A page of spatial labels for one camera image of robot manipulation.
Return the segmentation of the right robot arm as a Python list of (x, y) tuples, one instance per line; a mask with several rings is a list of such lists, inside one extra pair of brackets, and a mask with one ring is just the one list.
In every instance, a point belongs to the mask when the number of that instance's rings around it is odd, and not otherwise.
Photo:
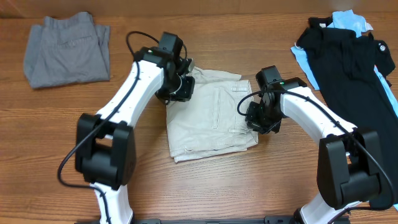
[(318, 145), (315, 198), (291, 216), (266, 216), (265, 223), (349, 223), (363, 202), (393, 193), (382, 167), (377, 132), (358, 128), (321, 103), (300, 78), (284, 80), (276, 66), (256, 74), (258, 103), (243, 114), (248, 128), (278, 133), (282, 119), (293, 119)]

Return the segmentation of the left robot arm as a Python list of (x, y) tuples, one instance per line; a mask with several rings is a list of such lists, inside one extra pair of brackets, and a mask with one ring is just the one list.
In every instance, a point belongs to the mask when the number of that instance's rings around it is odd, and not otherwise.
[(153, 96), (164, 104), (185, 102), (195, 80), (193, 60), (175, 34), (164, 32), (154, 47), (133, 52), (131, 71), (113, 98), (96, 114), (83, 113), (77, 124), (75, 169), (96, 194), (99, 223), (133, 223), (127, 184), (136, 166), (134, 127)]

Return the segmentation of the beige shorts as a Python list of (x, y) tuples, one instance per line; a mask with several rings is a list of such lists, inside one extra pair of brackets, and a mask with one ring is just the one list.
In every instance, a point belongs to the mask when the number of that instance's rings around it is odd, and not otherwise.
[(167, 137), (175, 162), (190, 161), (231, 152), (246, 151), (258, 144), (258, 134), (248, 128), (243, 113), (252, 92), (241, 75), (195, 67), (192, 97), (173, 101), (167, 109)]

